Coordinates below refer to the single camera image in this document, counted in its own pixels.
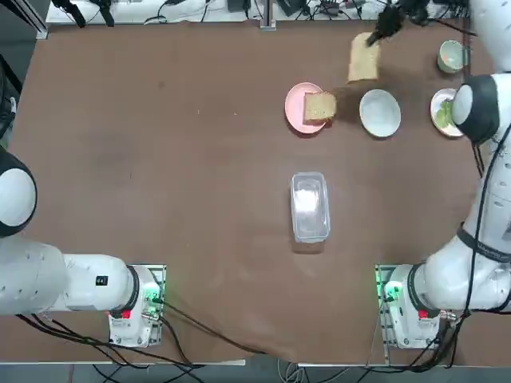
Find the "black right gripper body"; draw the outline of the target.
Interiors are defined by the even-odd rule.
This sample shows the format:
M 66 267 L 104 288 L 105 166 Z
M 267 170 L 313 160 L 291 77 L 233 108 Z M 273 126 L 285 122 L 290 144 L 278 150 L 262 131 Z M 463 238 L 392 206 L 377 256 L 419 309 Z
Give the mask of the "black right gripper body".
M 382 25 L 388 30 L 399 30 L 408 18 L 416 26 L 426 26 L 429 18 L 428 4 L 428 0 L 386 1 L 382 12 Z

